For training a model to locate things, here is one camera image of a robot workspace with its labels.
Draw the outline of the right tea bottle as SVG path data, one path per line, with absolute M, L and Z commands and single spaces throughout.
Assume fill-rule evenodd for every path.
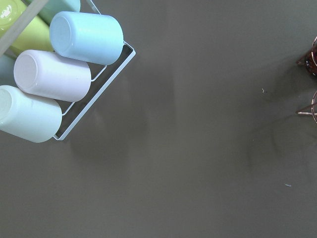
M 313 76 L 317 76 L 317 48 L 312 47 L 305 56 L 306 70 Z

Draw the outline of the blue plastic cup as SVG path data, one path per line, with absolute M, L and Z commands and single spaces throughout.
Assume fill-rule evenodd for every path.
M 50 41 L 63 57 L 101 65 L 116 62 L 124 45 L 122 28 L 114 17 L 70 11 L 53 17 Z

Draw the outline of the pink plastic cup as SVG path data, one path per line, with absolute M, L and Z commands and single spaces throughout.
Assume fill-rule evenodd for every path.
M 13 74 L 23 92 L 67 102 L 80 101 L 91 86 L 91 71 L 86 62 L 54 52 L 22 52 L 15 61 Z

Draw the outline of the white plastic cup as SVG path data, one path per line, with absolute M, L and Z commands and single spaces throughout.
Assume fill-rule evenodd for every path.
M 9 85 L 0 87 L 1 131 L 41 143 L 56 134 L 61 121 L 61 108 L 55 100 L 26 94 Z

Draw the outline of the yellow plastic cup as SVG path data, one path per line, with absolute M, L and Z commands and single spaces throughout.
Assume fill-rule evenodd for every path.
M 1 36 L 8 31 L 26 8 L 27 5 L 21 0 L 2 0 L 0 2 Z M 16 55 L 25 50 L 52 52 L 49 26 L 40 17 L 35 16 L 9 48 Z

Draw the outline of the green plastic cup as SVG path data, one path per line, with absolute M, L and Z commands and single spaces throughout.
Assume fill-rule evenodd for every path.
M 46 25 L 50 25 L 53 17 L 61 11 L 79 12 L 81 9 L 80 0 L 49 0 L 37 17 Z

